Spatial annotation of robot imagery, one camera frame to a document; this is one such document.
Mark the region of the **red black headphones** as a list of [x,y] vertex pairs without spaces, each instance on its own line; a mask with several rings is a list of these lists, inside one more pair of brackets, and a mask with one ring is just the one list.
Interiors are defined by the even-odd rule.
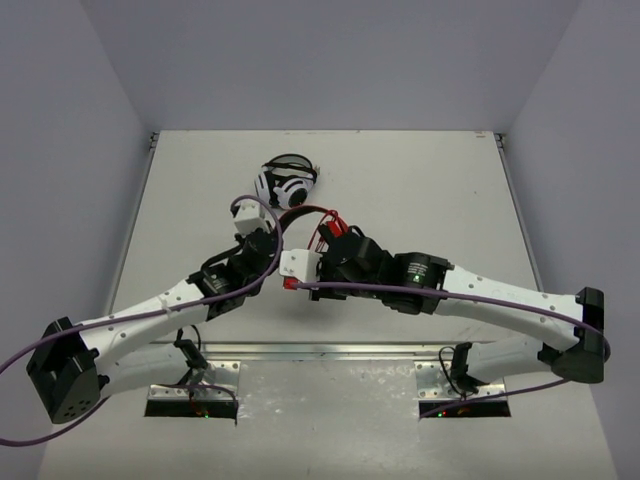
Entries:
[[[348,224],[342,219],[342,217],[340,216],[340,214],[339,214],[339,212],[337,210],[328,209],[328,208],[317,206],[317,205],[303,204],[303,205],[299,205],[297,207],[294,207],[292,209],[286,210],[279,217],[278,222],[279,222],[280,231],[281,231],[281,238],[284,238],[284,234],[285,234],[286,230],[296,220],[302,218],[303,216],[314,214],[314,213],[322,214],[323,215],[323,219],[325,217],[330,217],[336,223],[339,234],[344,234],[349,229]],[[319,221],[317,227],[314,229],[313,233],[311,234],[310,239],[309,239],[309,244],[310,245],[313,244],[313,241],[314,241],[316,235],[318,234],[319,226],[324,223],[323,219],[321,219]]]

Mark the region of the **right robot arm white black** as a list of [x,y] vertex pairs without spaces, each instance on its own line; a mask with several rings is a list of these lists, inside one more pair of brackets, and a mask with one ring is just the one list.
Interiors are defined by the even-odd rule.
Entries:
[[322,226],[319,232],[327,249],[312,299],[370,298],[402,314],[466,318],[511,331],[507,339],[454,346],[449,378],[460,391],[544,371],[569,382],[603,382],[610,346],[601,290],[584,287],[565,295],[529,290],[434,255],[391,254],[357,227],[340,232]]

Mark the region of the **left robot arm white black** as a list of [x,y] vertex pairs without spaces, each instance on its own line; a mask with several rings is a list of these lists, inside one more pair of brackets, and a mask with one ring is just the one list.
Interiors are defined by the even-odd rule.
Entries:
[[26,366],[51,423],[72,422],[144,385],[195,385],[208,368],[197,345],[156,340],[240,308],[260,292],[282,246],[278,230],[259,227],[231,253],[157,296],[102,318],[51,322]]

